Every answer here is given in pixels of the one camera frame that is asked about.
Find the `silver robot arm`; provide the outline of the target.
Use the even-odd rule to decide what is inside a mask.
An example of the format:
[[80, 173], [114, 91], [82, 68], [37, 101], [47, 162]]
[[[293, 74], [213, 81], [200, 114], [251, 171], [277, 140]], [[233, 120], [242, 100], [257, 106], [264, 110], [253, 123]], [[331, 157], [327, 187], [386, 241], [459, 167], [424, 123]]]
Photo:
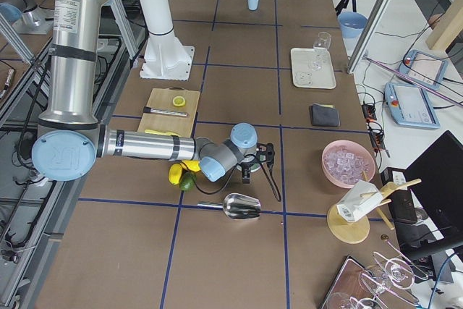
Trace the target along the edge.
[[51, 82], [47, 109], [33, 145], [35, 169], [56, 181], [87, 174], [103, 156], [196, 160], [210, 181], [232, 169], [268, 163], [274, 152], [258, 142], [255, 128], [235, 125], [220, 144], [209, 139], [112, 130], [93, 114], [93, 79], [101, 8], [108, 0], [55, 0], [49, 47]]

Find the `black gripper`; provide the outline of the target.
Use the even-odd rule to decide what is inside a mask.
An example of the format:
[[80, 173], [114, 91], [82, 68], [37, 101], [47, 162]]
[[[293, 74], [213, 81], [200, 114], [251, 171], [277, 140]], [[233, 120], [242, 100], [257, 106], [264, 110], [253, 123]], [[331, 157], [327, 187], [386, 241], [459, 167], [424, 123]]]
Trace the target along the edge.
[[265, 164], [271, 171], [274, 165], [275, 151], [273, 143], [257, 143], [253, 152], [245, 154], [245, 159], [239, 164], [242, 171], [242, 183], [250, 184], [250, 171], [257, 171], [261, 164]]

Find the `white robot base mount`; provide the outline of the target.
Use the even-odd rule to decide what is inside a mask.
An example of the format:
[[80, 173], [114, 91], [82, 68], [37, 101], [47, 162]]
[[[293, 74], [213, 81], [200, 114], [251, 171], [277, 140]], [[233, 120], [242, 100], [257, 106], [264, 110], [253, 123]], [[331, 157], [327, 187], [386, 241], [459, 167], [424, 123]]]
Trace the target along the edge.
[[188, 80], [195, 48], [176, 37], [169, 0], [140, 0], [140, 4], [149, 34], [141, 78]]

